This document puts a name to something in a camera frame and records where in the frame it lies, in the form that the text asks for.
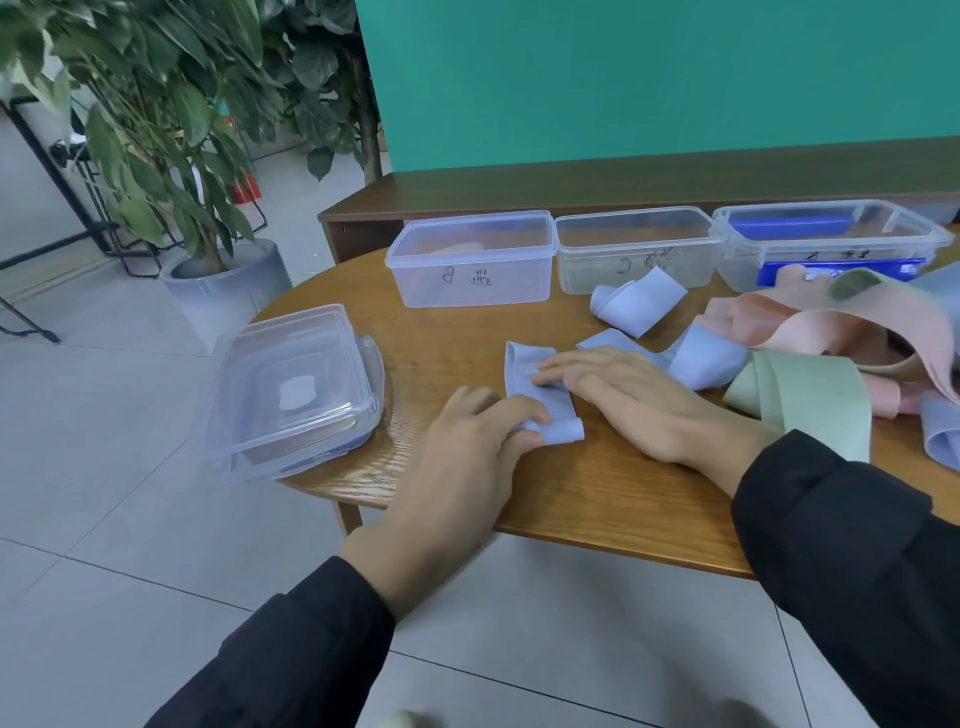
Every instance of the right hand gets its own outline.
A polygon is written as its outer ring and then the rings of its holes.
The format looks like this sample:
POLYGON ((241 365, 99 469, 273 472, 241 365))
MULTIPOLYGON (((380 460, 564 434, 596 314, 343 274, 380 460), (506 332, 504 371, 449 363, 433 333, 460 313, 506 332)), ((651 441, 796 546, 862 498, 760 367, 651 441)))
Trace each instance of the right hand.
POLYGON ((595 405, 637 449, 667 463, 687 465, 732 495, 759 452, 780 433, 718 407, 639 352, 612 347, 558 353, 532 379, 562 380, 595 405))

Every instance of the green wall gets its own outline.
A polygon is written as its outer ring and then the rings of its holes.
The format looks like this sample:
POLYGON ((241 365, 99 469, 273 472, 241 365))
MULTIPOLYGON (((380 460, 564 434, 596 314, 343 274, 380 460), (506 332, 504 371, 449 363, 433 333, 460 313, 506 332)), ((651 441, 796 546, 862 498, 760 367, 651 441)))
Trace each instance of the green wall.
POLYGON ((960 133, 958 0, 357 0, 394 169, 960 133))

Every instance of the clear plastic container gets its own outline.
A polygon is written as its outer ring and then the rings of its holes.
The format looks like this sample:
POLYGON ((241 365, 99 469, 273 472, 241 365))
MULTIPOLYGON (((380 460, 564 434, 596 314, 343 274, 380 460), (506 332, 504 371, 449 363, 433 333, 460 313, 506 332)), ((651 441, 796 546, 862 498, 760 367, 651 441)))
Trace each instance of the clear plastic container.
POLYGON ((239 480, 308 470, 362 445, 383 412, 383 360, 338 303, 220 339, 202 409, 204 459, 239 480))
POLYGON ((598 285, 641 279, 658 265, 687 288, 707 285, 722 235, 698 207, 655 207, 557 218, 560 287, 592 293, 598 285))
POLYGON ((953 239, 916 212, 882 200, 718 207, 713 230, 727 238, 717 270, 738 293, 772 283, 768 274, 784 263, 834 275, 857 263, 889 272, 883 261, 911 261, 919 272, 953 239))
POLYGON ((414 220, 387 252, 404 305, 498 305, 550 298, 557 227, 545 210, 414 220))

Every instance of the tree trunk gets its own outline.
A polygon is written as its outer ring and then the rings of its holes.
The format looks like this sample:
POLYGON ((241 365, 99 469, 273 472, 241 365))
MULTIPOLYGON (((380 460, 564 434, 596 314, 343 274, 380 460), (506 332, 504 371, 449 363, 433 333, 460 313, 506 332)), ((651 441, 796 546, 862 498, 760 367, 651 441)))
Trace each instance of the tree trunk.
POLYGON ((353 80, 357 84, 360 113, 360 151, 363 154, 364 184, 373 184, 383 177, 380 166, 380 142, 376 138, 376 109, 373 106, 370 69, 363 59, 350 54, 353 80))
POLYGON ((220 251, 217 250, 217 236, 207 228, 200 228, 200 238, 204 242, 204 260, 210 266, 210 273, 224 273, 227 266, 220 257, 220 251))

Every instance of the round wooden table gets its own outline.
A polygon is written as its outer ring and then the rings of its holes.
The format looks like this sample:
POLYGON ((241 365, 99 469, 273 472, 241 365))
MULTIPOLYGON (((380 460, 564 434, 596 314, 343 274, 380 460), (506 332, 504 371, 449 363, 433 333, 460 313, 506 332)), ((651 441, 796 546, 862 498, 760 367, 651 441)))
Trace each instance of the round wooden table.
MULTIPOLYGON (((318 274, 275 301, 258 319, 342 303, 357 335, 383 353, 387 404, 383 421, 361 448, 283 480, 343 504, 347 531, 357 505, 385 508, 411 449, 461 384, 503 392, 507 341, 575 348, 606 326, 589 296, 567 296, 554 277, 543 303, 474 308, 407 308, 385 251, 318 274)), ((732 291, 719 279, 689 294, 641 343, 665 349, 714 296, 732 291)), ((707 392, 720 401, 721 392, 707 392)), ((667 564, 751 576, 733 530, 730 501, 698 473, 656 462, 629 445, 592 405, 575 398, 587 438, 541 448, 516 469, 514 495, 496 529, 667 564)), ((874 420, 873 462, 933 496, 938 515, 960 523, 960 475, 926 457, 920 419, 874 420)))

